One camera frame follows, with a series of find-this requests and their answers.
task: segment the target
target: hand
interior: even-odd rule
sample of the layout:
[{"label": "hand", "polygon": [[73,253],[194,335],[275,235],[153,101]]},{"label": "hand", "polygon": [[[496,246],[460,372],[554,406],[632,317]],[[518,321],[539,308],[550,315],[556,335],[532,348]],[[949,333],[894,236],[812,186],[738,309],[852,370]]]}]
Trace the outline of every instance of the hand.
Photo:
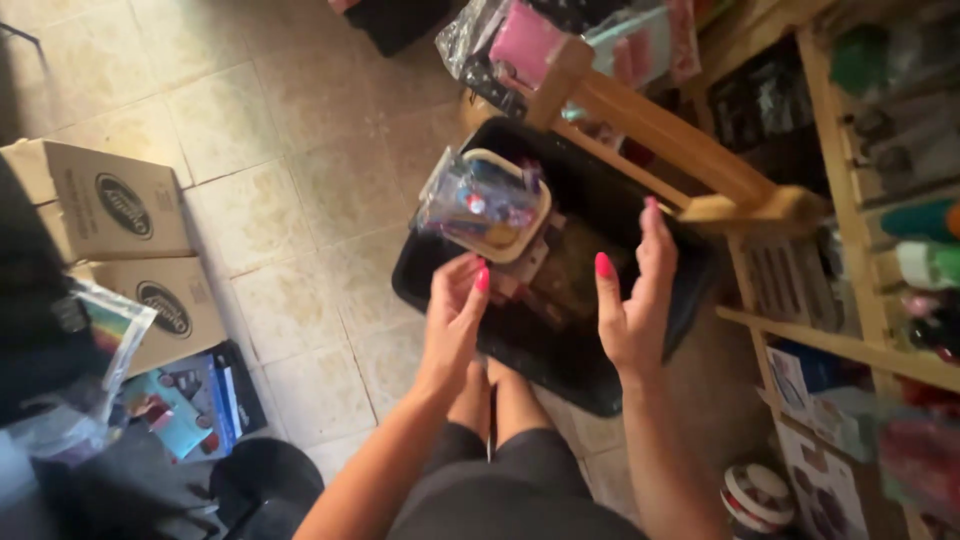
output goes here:
[{"label": "hand", "polygon": [[473,253],[463,254],[433,273],[415,389],[440,392],[451,402],[463,390],[489,298],[490,270],[487,262]]},{"label": "hand", "polygon": [[626,384],[650,382],[660,374],[670,289],[677,273],[677,246],[663,223],[657,199],[647,197],[640,214],[640,266],[630,299],[620,300],[620,281],[610,258],[596,257],[599,331],[604,352]]}]

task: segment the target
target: woman's right hand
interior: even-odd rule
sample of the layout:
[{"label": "woman's right hand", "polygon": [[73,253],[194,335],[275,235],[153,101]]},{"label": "woman's right hand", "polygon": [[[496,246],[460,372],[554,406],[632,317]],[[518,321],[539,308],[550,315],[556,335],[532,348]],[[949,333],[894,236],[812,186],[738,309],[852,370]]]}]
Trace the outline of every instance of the woman's right hand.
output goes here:
[{"label": "woman's right hand", "polygon": [[630,298],[620,298],[620,281],[607,254],[596,256],[599,331],[604,351],[624,386],[659,378],[670,290],[677,273],[677,246],[657,204],[647,197],[640,214],[643,239],[636,248],[640,277]]}]

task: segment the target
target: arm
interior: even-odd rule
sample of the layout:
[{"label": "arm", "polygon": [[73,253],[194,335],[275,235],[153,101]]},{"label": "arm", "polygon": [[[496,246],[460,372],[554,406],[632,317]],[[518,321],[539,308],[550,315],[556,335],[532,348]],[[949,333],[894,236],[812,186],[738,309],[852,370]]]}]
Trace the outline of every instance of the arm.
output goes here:
[{"label": "arm", "polygon": [[597,254],[600,339],[623,386],[623,422],[631,481],[644,532],[653,540],[730,538],[719,496],[678,433],[665,369],[663,339],[677,248],[656,200],[640,215],[636,249],[641,276],[621,301],[610,260]]},{"label": "arm", "polygon": [[294,540],[387,535],[420,477],[450,405],[466,384],[489,284],[484,260],[472,254],[437,270],[413,388],[326,487]]}]

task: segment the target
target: pink package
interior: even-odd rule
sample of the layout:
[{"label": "pink package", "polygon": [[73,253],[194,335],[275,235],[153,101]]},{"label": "pink package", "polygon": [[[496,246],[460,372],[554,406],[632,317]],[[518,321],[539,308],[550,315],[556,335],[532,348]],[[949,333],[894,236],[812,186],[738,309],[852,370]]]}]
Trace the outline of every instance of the pink package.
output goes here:
[{"label": "pink package", "polygon": [[519,81],[536,89],[546,77],[549,61],[564,38],[565,34],[550,21],[516,0],[493,41],[490,60],[508,63]]}]

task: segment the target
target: woman's left hand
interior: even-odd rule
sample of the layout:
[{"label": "woman's left hand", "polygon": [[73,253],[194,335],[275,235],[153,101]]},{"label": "woman's left hand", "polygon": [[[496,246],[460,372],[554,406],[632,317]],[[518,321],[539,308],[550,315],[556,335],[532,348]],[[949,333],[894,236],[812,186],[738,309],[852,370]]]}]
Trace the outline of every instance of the woman's left hand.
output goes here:
[{"label": "woman's left hand", "polygon": [[433,274],[426,309],[423,360],[414,390],[441,393],[451,402],[463,390],[477,345],[477,329],[490,298],[483,258],[463,254]]}]

